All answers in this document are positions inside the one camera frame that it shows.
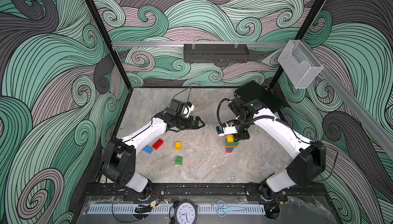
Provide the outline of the yellow curved lego brick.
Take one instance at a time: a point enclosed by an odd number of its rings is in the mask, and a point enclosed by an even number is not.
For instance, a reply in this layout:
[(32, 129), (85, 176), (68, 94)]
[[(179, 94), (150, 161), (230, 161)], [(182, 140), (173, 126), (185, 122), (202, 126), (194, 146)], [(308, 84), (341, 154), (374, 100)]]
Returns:
[(235, 140), (234, 140), (233, 135), (227, 135), (227, 136), (226, 136), (226, 142), (227, 142), (227, 143), (234, 143)]

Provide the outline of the green long lego brick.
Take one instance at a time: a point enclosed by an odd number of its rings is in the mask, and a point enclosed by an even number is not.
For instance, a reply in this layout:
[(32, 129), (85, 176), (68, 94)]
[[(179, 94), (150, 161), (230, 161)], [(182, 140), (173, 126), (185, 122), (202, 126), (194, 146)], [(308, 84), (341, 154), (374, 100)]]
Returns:
[(226, 142), (226, 146), (238, 146), (239, 142), (234, 142), (234, 143), (227, 143)]

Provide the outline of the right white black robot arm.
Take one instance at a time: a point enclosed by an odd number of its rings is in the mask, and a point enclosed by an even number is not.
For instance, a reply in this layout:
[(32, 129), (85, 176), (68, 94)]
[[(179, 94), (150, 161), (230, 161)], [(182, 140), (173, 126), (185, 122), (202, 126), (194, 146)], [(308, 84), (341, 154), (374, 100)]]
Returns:
[(292, 158), (285, 169), (261, 182), (263, 198), (271, 199), (276, 193), (292, 186), (305, 187), (325, 171), (326, 147), (323, 143), (313, 142), (296, 132), (260, 100), (254, 99), (246, 103), (235, 98), (229, 101), (228, 107), (234, 113), (235, 119), (224, 125), (225, 135), (233, 135), (236, 140), (246, 140), (249, 138), (248, 128), (252, 125), (258, 126)]

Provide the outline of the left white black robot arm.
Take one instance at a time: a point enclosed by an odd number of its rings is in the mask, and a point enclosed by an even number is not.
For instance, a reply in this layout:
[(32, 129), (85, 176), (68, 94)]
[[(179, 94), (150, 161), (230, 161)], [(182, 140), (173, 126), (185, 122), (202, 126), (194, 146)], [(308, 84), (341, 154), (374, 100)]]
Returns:
[(149, 180), (136, 172), (138, 153), (167, 131), (198, 130), (204, 126), (205, 123), (200, 117), (186, 118), (160, 112), (133, 134), (122, 139), (110, 139), (101, 159), (100, 173), (119, 187), (131, 188), (141, 193), (146, 189)]

